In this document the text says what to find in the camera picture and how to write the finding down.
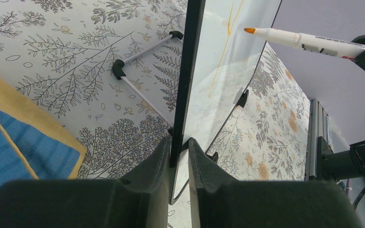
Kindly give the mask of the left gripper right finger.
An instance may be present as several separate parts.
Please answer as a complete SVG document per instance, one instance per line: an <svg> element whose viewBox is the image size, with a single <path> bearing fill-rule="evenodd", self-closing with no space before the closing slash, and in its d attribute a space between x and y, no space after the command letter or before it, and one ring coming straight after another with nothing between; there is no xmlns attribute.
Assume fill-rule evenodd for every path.
<svg viewBox="0 0 365 228"><path fill-rule="evenodd" d="M194 228L360 228L345 192L328 181L240 181L194 138L189 187Z"/></svg>

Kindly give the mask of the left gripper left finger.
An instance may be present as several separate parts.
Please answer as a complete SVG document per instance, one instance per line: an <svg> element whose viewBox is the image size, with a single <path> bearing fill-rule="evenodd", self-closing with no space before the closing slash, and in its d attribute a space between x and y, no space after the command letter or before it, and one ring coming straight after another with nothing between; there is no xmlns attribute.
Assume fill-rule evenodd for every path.
<svg viewBox="0 0 365 228"><path fill-rule="evenodd" d="M119 179L17 180L0 187L0 228L165 228L171 140Z"/></svg>

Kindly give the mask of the white marker pen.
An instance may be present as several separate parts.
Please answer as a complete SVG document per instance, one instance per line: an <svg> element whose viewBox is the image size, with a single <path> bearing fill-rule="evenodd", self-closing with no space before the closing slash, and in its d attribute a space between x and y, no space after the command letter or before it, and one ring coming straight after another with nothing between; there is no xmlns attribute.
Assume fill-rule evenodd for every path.
<svg viewBox="0 0 365 228"><path fill-rule="evenodd" d="M354 60L365 51L363 44L274 28L245 28L244 31L261 37L269 43L349 60Z"/></svg>

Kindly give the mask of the black framed whiteboard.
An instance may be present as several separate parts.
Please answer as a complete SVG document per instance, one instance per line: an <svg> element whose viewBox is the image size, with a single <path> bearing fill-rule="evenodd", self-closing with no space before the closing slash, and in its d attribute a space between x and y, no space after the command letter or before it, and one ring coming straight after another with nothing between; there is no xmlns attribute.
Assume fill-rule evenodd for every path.
<svg viewBox="0 0 365 228"><path fill-rule="evenodd" d="M183 32L182 58L170 154L169 204L188 184L188 140L207 151L232 113L248 94L265 47L265 40L249 35L246 27L269 28L279 0L190 0Z"/></svg>

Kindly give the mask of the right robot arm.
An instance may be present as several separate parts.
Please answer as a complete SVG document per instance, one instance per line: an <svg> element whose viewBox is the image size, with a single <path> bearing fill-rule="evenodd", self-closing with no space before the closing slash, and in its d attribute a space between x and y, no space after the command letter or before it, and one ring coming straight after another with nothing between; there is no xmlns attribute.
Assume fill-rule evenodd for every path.
<svg viewBox="0 0 365 228"><path fill-rule="evenodd" d="M365 45L365 35L353 39L354 43ZM356 55L353 62L365 71L365 50ZM322 106L314 99L311 102L312 119L309 122L306 174L309 180L339 181L365 177L365 140L350 145L349 150L334 153L325 140Z"/></svg>

